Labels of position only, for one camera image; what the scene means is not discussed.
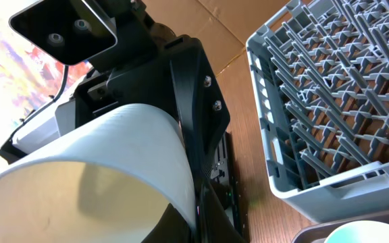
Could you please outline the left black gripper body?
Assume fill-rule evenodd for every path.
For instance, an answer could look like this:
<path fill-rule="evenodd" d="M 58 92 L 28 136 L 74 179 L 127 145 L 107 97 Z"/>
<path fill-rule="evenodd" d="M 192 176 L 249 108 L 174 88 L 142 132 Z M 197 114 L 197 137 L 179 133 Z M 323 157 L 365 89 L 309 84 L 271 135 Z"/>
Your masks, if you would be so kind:
<path fill-rule="evenodd" d="M 195 179 L 209 178 L 230 114 L 199 39 L 153 38 L 154 21 L 119 21 L 116 47 L 93 58 L 93 70 L 75 89 L 75 126 L 116 107 L 142 103 L 180 122 Z"/>

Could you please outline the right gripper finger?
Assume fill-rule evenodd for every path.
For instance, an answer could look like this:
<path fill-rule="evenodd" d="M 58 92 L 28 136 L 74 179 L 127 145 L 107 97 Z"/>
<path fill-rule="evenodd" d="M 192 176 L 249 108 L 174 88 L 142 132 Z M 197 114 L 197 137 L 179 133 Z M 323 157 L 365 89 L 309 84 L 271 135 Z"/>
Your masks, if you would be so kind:
<path fill-rule="evenodd" d="M 229 193 L 229 187 L 217 182 L 203 184 L 197 231 L 193 232 L 181 214 L 172 205 L 168 205 L 158 224 L 142 243 L 241 242 L 242 236 L 230 223 L 225 212 L 231 205 Z"/>

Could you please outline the white plastic cup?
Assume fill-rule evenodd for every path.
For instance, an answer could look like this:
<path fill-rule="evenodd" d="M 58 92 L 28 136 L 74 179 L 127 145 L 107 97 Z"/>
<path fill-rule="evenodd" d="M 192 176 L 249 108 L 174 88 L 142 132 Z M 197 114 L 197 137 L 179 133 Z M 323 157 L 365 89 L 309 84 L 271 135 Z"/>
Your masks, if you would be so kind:
<path fill-rule="evenodd" d="M 140 242 L 175 209 L 196 228 L 178 123 L 131 104 L 0 171 L 0 242 Z"/>

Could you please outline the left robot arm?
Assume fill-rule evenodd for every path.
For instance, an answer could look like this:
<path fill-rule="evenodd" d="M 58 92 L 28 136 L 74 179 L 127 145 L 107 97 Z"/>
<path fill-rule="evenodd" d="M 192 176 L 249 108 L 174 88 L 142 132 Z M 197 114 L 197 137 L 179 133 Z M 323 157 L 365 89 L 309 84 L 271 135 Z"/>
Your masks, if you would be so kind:
<path fill-rule="evenodd" d="M 230 113 L 199 39 L 155 36 L 149 17 L 70 17 L 55 22 L 14 18 L 13 27 L 63 63 L 89 60 L 92 68 L 68 95 L 59 91 L 22 120 L 0 148 L 15 163 L 64 134 L 129 105 L 148 105 L 182 130 L 196 180 L 212 172 L 215 150 Z"/>

